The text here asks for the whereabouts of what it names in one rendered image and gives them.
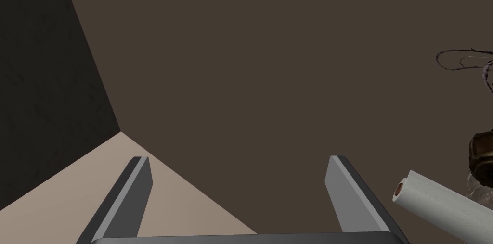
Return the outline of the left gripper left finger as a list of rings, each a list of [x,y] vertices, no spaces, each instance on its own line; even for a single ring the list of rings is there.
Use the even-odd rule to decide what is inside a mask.
[[[148,157],[133,157],[102,201],[76,244],[137,237],[153,186]]]

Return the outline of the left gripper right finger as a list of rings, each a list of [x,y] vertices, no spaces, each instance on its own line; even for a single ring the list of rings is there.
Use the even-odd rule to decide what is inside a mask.
[[[343,232],[390,232],[396,244],[409,244],[390,213],[344,156],[329,159],[325,186]]]

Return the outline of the white paper towel roll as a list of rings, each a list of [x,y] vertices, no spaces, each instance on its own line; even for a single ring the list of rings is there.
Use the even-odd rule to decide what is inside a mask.
[[[392,200],[467,244],[493,244],[493,210],[412,170]]]

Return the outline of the brown round pot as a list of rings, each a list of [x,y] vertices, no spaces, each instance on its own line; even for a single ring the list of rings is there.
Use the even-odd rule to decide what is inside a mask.
[[[469,143],[469,170],[482,186],[493,189],[493,129],[472,137]]]

